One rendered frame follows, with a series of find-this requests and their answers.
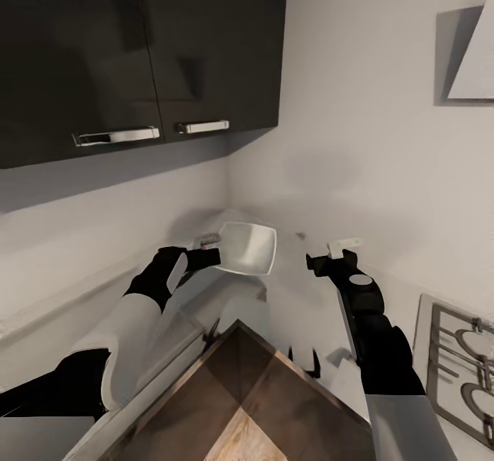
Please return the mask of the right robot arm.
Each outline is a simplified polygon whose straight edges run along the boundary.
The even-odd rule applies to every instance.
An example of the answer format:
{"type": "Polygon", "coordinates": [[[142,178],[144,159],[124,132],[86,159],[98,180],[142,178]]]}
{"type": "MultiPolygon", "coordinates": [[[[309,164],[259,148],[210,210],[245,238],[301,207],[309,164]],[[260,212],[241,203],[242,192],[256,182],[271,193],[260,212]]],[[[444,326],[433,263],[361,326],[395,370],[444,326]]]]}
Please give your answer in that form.
{"type": "Polygon", "coordinates": [[[349,248],[361,237],[327,244],[330,253],[311,258],[308,270],[337,287],[344,325],[366,394],[377,461],[458,461],[416,374],[407,337],[384,315],[373,277],[357,268],[349,248]]]}

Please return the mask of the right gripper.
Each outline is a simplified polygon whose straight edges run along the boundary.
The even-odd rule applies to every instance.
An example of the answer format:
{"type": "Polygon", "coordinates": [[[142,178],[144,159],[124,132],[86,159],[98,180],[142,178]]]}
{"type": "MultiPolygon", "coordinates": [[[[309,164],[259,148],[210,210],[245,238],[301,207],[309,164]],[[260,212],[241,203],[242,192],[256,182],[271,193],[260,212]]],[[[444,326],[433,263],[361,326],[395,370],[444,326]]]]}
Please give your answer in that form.
{"type": "Polygon", "coordinates": [[[357,268],[357,256],[354,252],[344,251],[343,255],[344,257],[341,259],[332,259],[328,255],[314,258],[306,255],[307,268],[308,270],[314,270],[316,277],[329,276],[333,282],[333,273],[340,266],[348,265],[357,268]]]}

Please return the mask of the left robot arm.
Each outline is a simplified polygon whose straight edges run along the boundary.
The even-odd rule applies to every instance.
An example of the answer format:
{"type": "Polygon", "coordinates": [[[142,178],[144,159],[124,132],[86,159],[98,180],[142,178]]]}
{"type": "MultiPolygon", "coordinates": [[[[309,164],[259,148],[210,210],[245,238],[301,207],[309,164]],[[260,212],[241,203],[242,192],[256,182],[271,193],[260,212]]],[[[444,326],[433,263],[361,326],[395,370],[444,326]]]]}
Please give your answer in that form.
{"type": "Polygon", "coordinates": [[[169,298],[188,271],[219,265],[218,233],[192,250],[159,248],[128,291],[53,372],[0,394],[0,461],[62,461],[110,409],[129,401],[169,298]]]}

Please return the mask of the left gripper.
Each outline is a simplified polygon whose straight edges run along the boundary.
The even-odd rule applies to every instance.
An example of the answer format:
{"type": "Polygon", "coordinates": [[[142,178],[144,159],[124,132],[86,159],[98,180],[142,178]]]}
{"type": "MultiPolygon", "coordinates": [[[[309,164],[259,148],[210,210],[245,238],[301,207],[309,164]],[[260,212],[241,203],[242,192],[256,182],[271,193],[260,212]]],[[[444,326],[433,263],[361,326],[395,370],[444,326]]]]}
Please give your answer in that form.
{"type": "Polygon", "coordinates": [[[193,251],[198,256],[198,267],[196,270],[204,270],[211,265],[221,264],[219,248],[193,251]]]}

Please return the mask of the bowl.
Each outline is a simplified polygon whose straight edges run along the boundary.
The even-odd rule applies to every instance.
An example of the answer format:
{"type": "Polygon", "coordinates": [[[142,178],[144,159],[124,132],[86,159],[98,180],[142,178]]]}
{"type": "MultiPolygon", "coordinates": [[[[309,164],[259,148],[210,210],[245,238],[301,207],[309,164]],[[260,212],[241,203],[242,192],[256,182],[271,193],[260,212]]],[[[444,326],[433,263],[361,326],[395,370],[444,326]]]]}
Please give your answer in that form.
{"type": "Polygon", "coordinates": [[[244,276],[269,276],[276,254],[277,232],[264,225],[227,222],[220,230],[221,264],[214,268],[244,276]]]}

